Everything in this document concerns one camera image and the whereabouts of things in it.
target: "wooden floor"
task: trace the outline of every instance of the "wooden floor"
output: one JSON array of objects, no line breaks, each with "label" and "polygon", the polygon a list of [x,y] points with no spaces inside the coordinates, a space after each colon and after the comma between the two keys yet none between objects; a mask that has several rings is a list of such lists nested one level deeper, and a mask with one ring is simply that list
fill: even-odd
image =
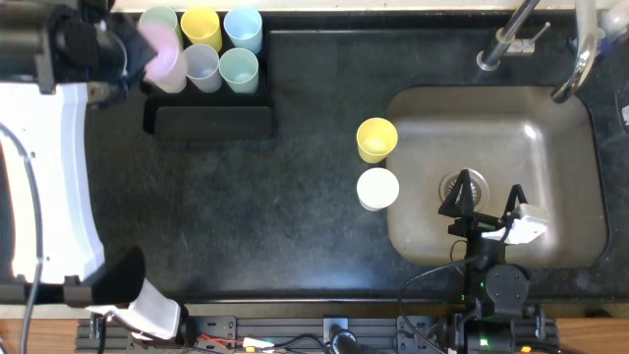
[{"label": "wooden floor", "polygon": [[[75,349],[76,320],[33,320],[29,354],[71,354]],[[584,354],[629,352],[629,319],[558,320],[562,346]],[[20,352],[22,321],[0,320],[0,336],[8,354]]]}]

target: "light blue cup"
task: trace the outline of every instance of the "light blue cup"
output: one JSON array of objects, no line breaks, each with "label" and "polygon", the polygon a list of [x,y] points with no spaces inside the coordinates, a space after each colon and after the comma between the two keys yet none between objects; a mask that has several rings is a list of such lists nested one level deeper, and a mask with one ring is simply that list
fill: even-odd
[{"label": "light blue cup", "polygon": [[228,12],[223,26],[235,47],[254,54],[262,50],[262,17],[256,9],[243,7]]},{"label": "light blue cup", "polygon": [[258,63],[254,53],[245,48],[233,48],[220,57],[218,71],[235,93],[255,93]]}]

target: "white wall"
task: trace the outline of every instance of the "white wall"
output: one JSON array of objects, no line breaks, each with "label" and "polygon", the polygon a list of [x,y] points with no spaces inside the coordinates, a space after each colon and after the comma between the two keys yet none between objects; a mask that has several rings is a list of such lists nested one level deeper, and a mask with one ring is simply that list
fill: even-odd
[{"label": "white wall", "polygon": [[[596,0],[607,9],[618,0]],[[347,10],[505,10],[516,9],[522,0],[117,0],[116,9],[141,12],[154,5],[175,10],[211,6],[218,11],[253,6],[264,11],[347,11]],[[574,0],[542,0],[537,9],[573,9]]]}]

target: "pink cup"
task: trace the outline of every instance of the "pink cup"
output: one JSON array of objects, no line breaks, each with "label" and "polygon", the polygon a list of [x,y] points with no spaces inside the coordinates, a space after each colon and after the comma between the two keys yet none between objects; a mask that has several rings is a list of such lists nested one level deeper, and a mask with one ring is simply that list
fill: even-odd
[{"label": "pink cup", "polygon": [[175,33],[161,24],[142,24],[139,31],[157,55],[146,64],[144,79],[168,93],[186,87],[188,61]]}]

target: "yellow cup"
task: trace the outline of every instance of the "yellow cup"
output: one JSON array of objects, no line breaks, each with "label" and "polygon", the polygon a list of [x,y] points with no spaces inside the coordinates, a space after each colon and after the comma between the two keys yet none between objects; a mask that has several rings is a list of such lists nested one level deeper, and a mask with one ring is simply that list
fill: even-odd
[{"label": "yellow cup", "polygon": [[378,163],[397,145],[397,130],[384,118],[370,118],[356,133],[358,154],[367,163]]},{"label": "yellow cup", "polygon": [[181,30],[193,44],[207,44],[217,52],[223,47],[220,21],[216,11],[210,7],[195,7],[186,11],[181,18]]}]

